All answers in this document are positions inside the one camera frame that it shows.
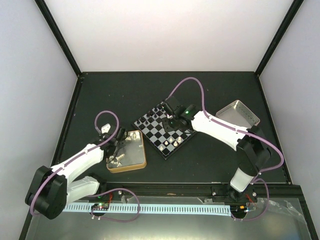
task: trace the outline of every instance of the checkered board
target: checkered board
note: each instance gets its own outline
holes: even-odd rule
[[[161,104],[158,104],[132,124],[137,130],[143,133],[144,139],[147,139],[165,160],[196,133],[196,131],[189,130],[184,132],[180,130],[165,132],[162,119],[166,117],[166,113],[162,109]]]

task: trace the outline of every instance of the wire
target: wire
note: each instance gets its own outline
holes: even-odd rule
[[[110,194],[109,194],[109,204],[111,203],[111,200],[112,200],[112,198],[113,198],[113,194],[110,192]]]
[[[251,197],[248,194],[246,194],[245,196],[247,199],[249,199],[250,203],[253,203],[253,205],[256,206],[256,203],[254,201],[252,201]]]
[[[268,186],[266,184],[266,182],[262,179],[262,178],[257,178],[254,183],[261,181],[263,182],[264,186],[265,186],[265,190],[266,190],[266,206],[265,209],[263,210],[262,213],[260,213],[258,216],[255,216],[253,218],[249,218],[249,219],[245,219],[245,218],[236,218],[232,213],[231,213],[231,217],[235,220],[235,221],[245,221],[245,222],[250,222],[250,221],[254,221],[257,220],[259,218],[261,218],[268,210],[269,207],[269,189]]]
[[[110,141],[110,139],[112,139],[117,131],[118,131],[118,128],[119,128],[119,119],[117,117],[117,115],[115,113],[113,113],[112,111],[108,111],[108,110],[105,110],[105,111],[102,111],[100,112],[96,117],[95,117],[95,121],[94,121],[94,125],[96,126],[96,123],[97,123],[97,119],[98,117],[101,115],[101,114],[111,114],[114,116],[115,120],[116,120],[116,128],[115,128],[115,131],[114,133],[105,141],[101,142],[100,144],[90,148],[87,150],[87,153],[88,152],[91,152],[99,147],[101,147],[102,145],[106,144],[107,142]],[[81,156],[83,156],[84,154],[86,154],[84,151],[80,152],[78,155],[74,156],[73,158],[71,158],[68,162],[66,162],[64,164],[64,167],[67,167],[69,164],[71,164],[73,161],[75,161],[76,159],[80,158]],[[36,201],[41,193],[41,191],[44,189],[44,187],[47,185],[47,183],[57,174],[59,173],[61,170],[63,170],[64,168],[63,167],[60,167],[58,168],[56,171],[54,171],[51,175],[49,175],[46,180],[41,184],[41,186],[39,187],[39,189],[36,191],[32,201],[31,201],[31,204],[30,204],[30,213],[32,216],[39,216],[40,213],[35,213],[35,204],[36,204]]]
[[[137,217],[139,216],[139,213],[140,213],[140,201],[139,201],[137,195],[133,191],[130,191],[129,189],[126,189],[126,188],[115,188],[115,189],[111,189],[109,191],[106,191],[106,192],[103,192],[103,193],[100,193],[100,194],[90,195],[90,196],[87,196],[87,197],[89,197],[89,198],[90,197],[93,197],[93,198],[100,197],[102,195],[106,195],[106,194],[112,193],[114,191],[126,191],[126,192],[128,192],[128,193],[130,193],[130,194],[132,194],[134,196],[134,198],[136,199],[136,203],[138,204],[136,214],[134,215],[133,218],[131,218],[129,220],[119,220],[119,219],[114,219],[114,218],[105,217],[105,216],[100,216],[99,218],[105,219],[105,220],[110,220],[110,221],[117,222],[117,223],[129,223],[129,222],[132,222],[132,221],[136,220]],[[94,218],[93,212],[94,212],[94,209],[91,210],[90,214]]]
[[[276,153],[280,156],[280,163],[275,165],[275,166],[272,166],[272,167],[267,167],[267,168],[263,168],[259,171],[259,173],[262,173],[262,172],[265,172],[265,171],[270,171],[270,170],[274,170],[274,169],[277,169],[277,168],[280,168],[283,164],[284,164],[284,161],[285,161],[285,158],[284,158],[284,155],[282,154],[282,152],[275,146],[273,145],[271,142],[267,141],[266,139],[260,137],[260,136],[257,136],[255,134],[252,134],[250,132],[247,132],[247,131],[242,131],[242,130],[239,130],[239,129],[235,129],[234,127],[232,126],[229,126],[229,125],[226,125],[222,122],[219,122],[217,120],[215,120],[214,118],[210,118],[209,114],[207,113],[206,111],[206,108],[205,108],[205,91],[204,91],[204,88],[201,84],[201,82],[195,78],[195,77],[192,77],[192,76],[189,76],[189,77],[186,77],[184,78],[183,80],[181,80],[177,86],[175,86],[175,88],[172,90],[172,92],[170,93],[169,97],[171,97],[174,92],[178,89],[178,87],[180,87],[181,84],[183,84],[185,81],[188,81],[188,80],[194,80],[198,83],[199,87],[200,87],[200,90],[201,90],[201,105],[202,105],[202,111],[204,113],[204,115],[212,122],[216,123],[216,124],[219,124],[227,129],[230,129],[232,131],[235,131],[237,133],[241,133],[241,134],[245,134],[245,135],[248,135],[249,137],[252,137],[252,138],[255,138],[255,139],[258,139],[259,141],[265,143],[266,145],[268,145],[269,147],[271,147],[272,149],[274,149],[276,151]]]

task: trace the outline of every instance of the cable clip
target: cable clip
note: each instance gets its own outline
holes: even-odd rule
[[[234,131],[235,131],[236,134],[239,133],[238,130],[239,130],[238,126],[237,126],[237,125],[234,125]]]

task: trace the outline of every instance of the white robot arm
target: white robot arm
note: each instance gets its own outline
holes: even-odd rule
[[[100,163],[104,158],[108,158],[114,154],[118,145],[122,144],[127,137],[127,131],[121,127],[109,142],[100,147],[96,147],[99,143],[104,142],[110,137],[110,129],[111,126],[109,124],[103,126],[101,134],[95,143],[88,144],[80,152],[64,162],[50,168],[46,166],[38,168],[25,197],[25,203],[30,206],[44,180],[59,169],[62,170],[48,182],[45,189],[41,191],[35,201],[34,209],[42,215],[48,219],[54,219],[62,212],[67,204],[85,196],[96,194],[100,187],[97,179],[91,176],[85,176],[80,180],[74,180],[93,165]],[[70,161],[78,155],[80,156],[76,160]]]
[[[239,167],[229,184],[238,193],[242,193],[247,188],[271,156],[269,149],[259,140],[225,127],[229,126],[242,132],[250,131],[263,137],[262,131],[256,126],[247,129],[231,124],[209,113],[205,115],[203,111],[197,110],[195,105],[185,108],[173,96],[167,98],[162,103],[162,107],[168,116],[168,118],[162,119],[166,132],[177,129],[195,130],[208,134],[237,151]]]

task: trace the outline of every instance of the black frame edge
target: black frame edge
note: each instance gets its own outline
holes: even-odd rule
[[[74,87],[74,91],[73,91],[73,94],[72,94],[72,97],[71,97],[70,105],[69,105],[69,108],[68,108],[68,111],[66,113],[65,120],[64,120],[64,123],[63,123],[63,126],[62,126],[61,134],[60,134],[60,137],[59,137],[59,140],[58,140],[58,143],[56,145],[55,152],[54,152],[54,155],[53,155],[53,158],[52,158],[51,166],[56,165],[56,164],[59,163],[59,159],[60,159],[62,151],[64,149],[64,145],[65,145],[66,137],[67,137],[67,134],[68,134],[69,126],[70,126],[72,117],[74,115],[74,111],[75,111],[75,108],[76,108],[76,105],[77,105],[77,101],[78,101],[78,98],[79,98],[80,90],[81,90],[81,87],[82,87],[82,83],[84,82],[84,79],[85,79],[84,77],[80,76],[80,77],[78,77],[78,79],[76,81],[76,84],[75,84],[75,87]]]
[[[46,20],[47,24],[49,25],[53,35],[55,36],[56,40],[58,41],[60,47],[62,48],[62,51],[64,52],[66,58],[68,59],[71,67],[73,68],[73,71],[79,77],[81,75],[81,70],[72,55],[62,33],[60,32],[58,25],[56,24],[56,21],[54,20],[54,17],[52,16],[46,2],[44,0],[34,0],[37,4],[38,8],[40,9],[44,19]]]
[[[259,66],[257,67],[255,74],[259,77],[263,70],[265,69],[266,65],[268,64],[272,54],[276,50],[279,42],[281,41],[282,37],[284,36],[285,32],[287,31],[290,23],[294,19],[296,13],[298,12],[300,6],[304,0],[293,0],[288,12],[286,13],[284,19],[282,20],[278,30],[276,31],[269,47],[267,48]]]
[[[276,144],[279,146],[279,150],[283,153],[283,150],[281,148],[281,144],[280,144],[280,141],[279,141],[279,138],[278,138],[278,135],[277,135],[276,127],[275,127],[274,121],[273,121],[271,113],[270,113],[270,109],[269,109],[269,106],[268,106],[268,103],[267,103],[267,99],[266,99],[266,96],[265,96],[264,89],[262,87],[260,78],[258,76],[256,76],[256,80],[258,82],[258,85],[259,85],[259,88],[260,88],[260,91],[261,91],[261,95],[263,97],[263,102],[264,102],[264,105],[265,105],[265,108],[266,108],[266,112],[268,114],[268,118],[269,118],[270,123],[271,123],[272,131],[274,133],[275,140],[276,140]],[[292,183],[292,179],[291,179],[291,176],[290,176],[290,173],[289,173],[289,169],[288,169],[288,166],[287,166],[286,159],[284,159],[283,168],[284,168],[285,176],[287,178],[287,182],[289,184],[291,184]]]
[[[20,233],[20,236],[19,236],[19,240],[25,240],[27,238],[27,234],[29,231],[31,220],[32,220],[32,215],[28,211],[26,218],[25,218],[25,221],[24,221],[24,224],[23,224],[23,227],[22,227],[22,230],[21,230],[21,233]]]

